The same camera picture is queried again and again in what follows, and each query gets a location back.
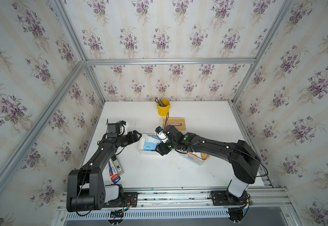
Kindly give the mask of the colored pencils bundle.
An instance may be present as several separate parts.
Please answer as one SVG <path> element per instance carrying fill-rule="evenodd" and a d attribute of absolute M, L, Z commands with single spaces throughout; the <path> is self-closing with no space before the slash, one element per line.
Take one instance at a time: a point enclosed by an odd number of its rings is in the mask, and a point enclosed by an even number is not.
<path fill-rule="evenodd" d="M 166 105 L 158 97 L 155 98 L 155 102 L 160 107 L 166 107 Z"/>

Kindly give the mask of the white plastic tray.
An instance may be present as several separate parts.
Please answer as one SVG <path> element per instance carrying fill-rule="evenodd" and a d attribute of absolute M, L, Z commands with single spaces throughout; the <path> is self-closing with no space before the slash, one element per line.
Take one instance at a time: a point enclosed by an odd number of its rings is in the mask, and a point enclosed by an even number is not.
<path fill-rule="evenodd" d="M 143 155 L 159 156 L 155 150 L 162 140 L 155 134 L 143 134 L 139 140 L 139 153 Z"/>

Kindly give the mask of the bamboo tissue box lid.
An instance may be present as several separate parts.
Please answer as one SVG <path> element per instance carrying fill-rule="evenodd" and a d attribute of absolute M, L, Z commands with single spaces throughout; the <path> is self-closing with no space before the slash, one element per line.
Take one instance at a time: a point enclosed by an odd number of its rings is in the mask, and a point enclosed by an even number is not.
<path fill-rule="evenodd" d="M 194 159 L 197 159 L 199 161 L 205 161 L 210 157 L 208 154 L 205 154 L 205 153 L 194 152 L 194 153 L 189 153 L 189 154 L 191 154 Z"/>

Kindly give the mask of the clear plastic tissue box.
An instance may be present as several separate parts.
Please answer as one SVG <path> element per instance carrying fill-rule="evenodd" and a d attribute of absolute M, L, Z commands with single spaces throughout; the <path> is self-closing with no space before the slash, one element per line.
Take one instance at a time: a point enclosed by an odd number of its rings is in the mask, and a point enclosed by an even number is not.
<path fill-rule="evenodd" d="M 179 153 L 179 155 L 199 166 L 203 165 L 204 162 L 210 157 L 208 154 L 196 152 Z"/>

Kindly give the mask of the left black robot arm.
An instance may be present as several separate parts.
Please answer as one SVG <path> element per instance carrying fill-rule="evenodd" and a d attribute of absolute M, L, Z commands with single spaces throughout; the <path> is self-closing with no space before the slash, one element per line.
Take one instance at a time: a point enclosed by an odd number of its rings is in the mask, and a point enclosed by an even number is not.
<path fill-rule="evenodd" d="M 79 213 L 96 211 L 107 207 L 111 202 L 120 205 L 125 202 L 121 185 L 104 184 L 103 170 L 115 155 L 119 147 L 138 142 L 142 134 L 128 131 L 125 122 L 109 123 L 103 138 L 98 141 L 98 149 L 78 170 L 72 170 L 68 175 L 67 211 Z"/>

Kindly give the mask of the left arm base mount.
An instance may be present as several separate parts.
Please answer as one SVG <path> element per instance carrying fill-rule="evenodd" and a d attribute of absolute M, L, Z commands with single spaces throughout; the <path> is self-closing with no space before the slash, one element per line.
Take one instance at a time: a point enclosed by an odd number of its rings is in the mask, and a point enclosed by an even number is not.
<path fill-rule="evenodd" d="M 110 211 L 107 217 L 111 226 L 118 226 L 123 221 L 127 211 L 132 207 L 137 207 L 137 202 L 137 192 L 124 192 L 117 199 L 105 203 L 105 208 L 116 208 L 116 210 Z"/>

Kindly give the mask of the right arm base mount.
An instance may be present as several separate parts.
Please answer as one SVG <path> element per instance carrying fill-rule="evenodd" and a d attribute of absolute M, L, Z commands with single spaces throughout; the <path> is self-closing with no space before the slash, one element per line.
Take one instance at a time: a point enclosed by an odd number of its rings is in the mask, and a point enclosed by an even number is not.
<path fill-rule="evenodd" d="M 251 196 L 244 191 L 241 197 L 236 197 L 226 191 L 211 191 L 209 198 L 214 206 L 228 208 L 229 219 L 233 223 L 241 223 L 250 207 Z"/>

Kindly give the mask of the white box with bamboo lid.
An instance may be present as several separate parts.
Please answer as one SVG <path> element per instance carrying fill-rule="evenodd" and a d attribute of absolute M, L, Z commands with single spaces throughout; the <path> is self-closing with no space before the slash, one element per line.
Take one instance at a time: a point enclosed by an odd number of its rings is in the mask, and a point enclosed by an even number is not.
<path fill-rule="evenodd" d="M 162 127 L 165 128 L 167 126 L 174 126 L 178 131 L 186 131 L 186 121 L 185 118 L 176 118 L 169 117 L 162 118 Z"/>

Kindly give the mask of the yellow metal pen bucket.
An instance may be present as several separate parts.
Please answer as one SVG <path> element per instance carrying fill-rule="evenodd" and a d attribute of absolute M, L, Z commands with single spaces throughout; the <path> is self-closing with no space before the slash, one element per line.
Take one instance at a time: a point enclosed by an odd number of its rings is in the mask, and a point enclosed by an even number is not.
<path fill-rule="evenodd" d="M 167 99 L 160 99 L 160 100 L 166 105 L 166 107 L 160 107 L 157 105 L 158 114 L 161 117 L 166 117 L 170 110 L 170 101 Z"/>

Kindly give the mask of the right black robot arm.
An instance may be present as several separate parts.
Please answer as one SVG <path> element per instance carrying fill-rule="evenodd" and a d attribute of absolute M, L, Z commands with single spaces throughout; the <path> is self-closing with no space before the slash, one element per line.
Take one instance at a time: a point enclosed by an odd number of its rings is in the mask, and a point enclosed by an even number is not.
<path fill-rule="evenodd" d="M 196 152 L 217 157 L 232 165 L 234 172 L 227 193 L 233 197 L 243 196 L 248 185 L 254 184 L 258 170 L 262 165 L 259 156 L 244 140 L 235 142 L 221 142 L 204 138 L 195 133 L 178 131 L 174 126 L 157 127 L 156 136 L 162 141 L 155 151 L 161 156 L 175 150 L 180 153 Z"/>

